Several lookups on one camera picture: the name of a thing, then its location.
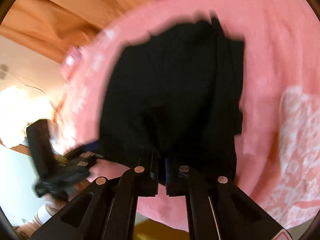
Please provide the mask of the orange curtain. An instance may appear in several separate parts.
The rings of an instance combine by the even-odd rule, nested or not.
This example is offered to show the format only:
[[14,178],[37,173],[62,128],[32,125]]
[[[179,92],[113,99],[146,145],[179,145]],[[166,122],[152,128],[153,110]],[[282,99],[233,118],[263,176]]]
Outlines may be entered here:
[[172,25],[194,22],[214,11],[234,38],[278,39],[296,35],[292,0],[16,0],[1,23],[1,35],[61,62],[71,46],[106,36],[145,41]]

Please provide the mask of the pink hot water bag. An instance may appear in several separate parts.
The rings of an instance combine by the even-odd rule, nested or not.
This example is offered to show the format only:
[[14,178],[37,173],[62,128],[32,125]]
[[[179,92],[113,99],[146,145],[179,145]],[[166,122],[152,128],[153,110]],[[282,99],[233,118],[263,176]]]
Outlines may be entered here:
[[69,81],[75,72],[79,62],[81,61],[82,53],[81,53],[81,47],[71,47],[63,59],[63,62],[60,66],[60,73],[62,77]]

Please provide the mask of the black knit garment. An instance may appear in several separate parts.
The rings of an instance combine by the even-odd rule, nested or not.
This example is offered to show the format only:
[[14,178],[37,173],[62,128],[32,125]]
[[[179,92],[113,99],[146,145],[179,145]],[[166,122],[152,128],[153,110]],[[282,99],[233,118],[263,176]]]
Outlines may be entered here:
[[156,153],[160,161],[198,168],[204,178],[234,179],[244,50],[217,18],[177,24],[125,47],[101,111],[101,154],[133,167],[142,154]]

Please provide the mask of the pink fleece blanket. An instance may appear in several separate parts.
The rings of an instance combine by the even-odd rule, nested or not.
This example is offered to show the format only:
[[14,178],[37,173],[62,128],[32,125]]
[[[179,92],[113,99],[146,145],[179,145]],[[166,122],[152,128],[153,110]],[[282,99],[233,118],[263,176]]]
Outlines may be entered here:
[[[305,0],[290,9],[297,33],[288,42],[241,37],[244,121],[235,139],[238,187],[287,229],[319,211],[319,21]],[[60,153],[98,138],[106,84],[127,41],[107,28],[81,48],[57,117]]]

